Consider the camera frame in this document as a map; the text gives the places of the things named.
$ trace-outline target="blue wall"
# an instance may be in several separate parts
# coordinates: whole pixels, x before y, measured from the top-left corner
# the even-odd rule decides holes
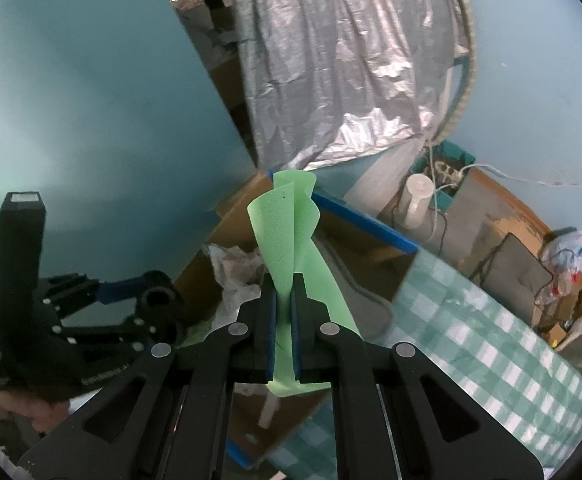
[[[253,171],[167,0],[0,0],[0,204],[42,192],[43,274],[176,274]]]
[[[471,3],[477,82],[450,140],[507,174],[582,181],[582,4]],[[582,229],[582,188],[500,182],[551,228]]]

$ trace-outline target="human hand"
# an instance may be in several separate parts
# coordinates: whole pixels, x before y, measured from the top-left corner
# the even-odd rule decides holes
[[[37,433],[50,433],[68,417],[69,401],[49,404],[27,392],[0,391],[0,420],[13,413],[30,420]]]

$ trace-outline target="green paper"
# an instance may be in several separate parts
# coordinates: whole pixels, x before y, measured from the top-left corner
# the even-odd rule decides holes
[[[294,272],[304,275],[307,296],[326,304],[331,321],[359,333],[338,284],[311,240],[320,219],[320,210],[311,200],[315,180],[307,171],[280,171],[273,176],[274,189],[248,206],[260,253],[277,289],[276,364],[268,388],[278,397],[329,387],[328,383],[295,380],[290,311]]]

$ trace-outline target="metallic fabric sheet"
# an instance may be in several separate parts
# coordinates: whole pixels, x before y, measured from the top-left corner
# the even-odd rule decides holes
[[[312,170],[379,153],[442,120],[457,0],[234,0],[260,167]]]

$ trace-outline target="checkered tablecloth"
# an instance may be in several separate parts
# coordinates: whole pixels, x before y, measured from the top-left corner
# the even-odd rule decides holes
[[[383,341],[417,346],[522,442],[559,467],[582,439],[582,376],[525,323],[455,269],[420,251]],[[323,405],[269,460],[293,480],[337,478],[332,407]]]

